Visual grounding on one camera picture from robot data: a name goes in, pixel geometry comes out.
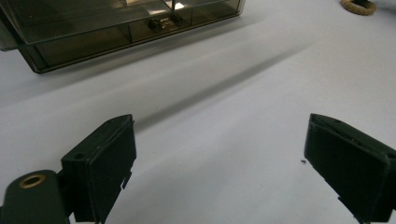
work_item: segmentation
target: round object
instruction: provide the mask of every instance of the round object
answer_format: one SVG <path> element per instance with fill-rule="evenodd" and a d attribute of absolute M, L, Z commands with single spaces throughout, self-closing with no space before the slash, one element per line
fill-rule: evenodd
<path fill-rule="evenodd" d="M 359 1 L 359 3 L 357 3 L 355 0 L 341 0 L 341 6 L 361 16 L 373 15 L 376 10 L 376 5 L 370 1 Z"/>

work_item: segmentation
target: white tabletop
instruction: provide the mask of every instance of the white tabletop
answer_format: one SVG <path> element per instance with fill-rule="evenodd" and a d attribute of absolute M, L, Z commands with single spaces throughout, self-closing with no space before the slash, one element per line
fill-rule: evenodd
<path fill-rule="evenodd" d="M 42 76 L 0 52 L 0 203 L 133 114 L 137 160 L 106 223 L 358 223 L 301 160 L 310 113 L 396 147 L 396 2 L 377 7 L 247 0 L 238 18 Z"/>

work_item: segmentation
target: black plastic part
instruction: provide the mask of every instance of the black plastic part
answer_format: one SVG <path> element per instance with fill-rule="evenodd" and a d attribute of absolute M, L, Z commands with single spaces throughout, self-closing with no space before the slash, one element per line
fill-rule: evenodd
<path fill-rule="evenodd" d="M 163 26 L 161 25 L 161 22 L 159 20 L 156 19 L 151 19 L 148 22 L 148 28 L 152 31 L 154 31 L 155 33 L 158 33 L 161 31 L 161 29 L 163 28 Z"/>
<path fill-rule="evenodd" d="M 77 222 L 105 223 L 135 158 L 131 115 L 108 120 L 62 158 Z"/>
<path fill-rule="evenodd" d="M 14 180 L 0 219 L 5 224 L 68 224 L 55 172 L 37 171 Z"/>
<path fill-rule="evenodd" d="M 312 114 L 304 155 L 360 223 L 389 221 L 395 150 L 338 119 Z"/>

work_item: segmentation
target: clear plastic container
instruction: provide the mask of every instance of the clear plastic container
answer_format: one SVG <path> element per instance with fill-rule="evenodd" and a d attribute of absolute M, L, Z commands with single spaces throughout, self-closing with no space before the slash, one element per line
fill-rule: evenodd
<path fill-rule="evenodd" d="M 0 50 L 37 73 L 241 14 L 245 0 L 0 0 Z"/>

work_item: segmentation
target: screw hole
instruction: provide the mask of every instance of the screw hole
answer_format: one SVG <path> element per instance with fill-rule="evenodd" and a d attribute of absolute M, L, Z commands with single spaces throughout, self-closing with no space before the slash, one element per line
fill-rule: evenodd
<path fill-rule="evenodd" d="M 30 189 L 41 184 L 45 179 L 44 175 L 30 175 L 20 182 L 20 187 L 22 189 Z"/>
<path fill-rule="evenodd" d="M 84 158 L 84 157 L 85 157 L 84 154 L 78 153 L 78 154 L 75 156 L 75 159 L 79 160 L 79 159 L 82 159 L 82 158 Z"/>

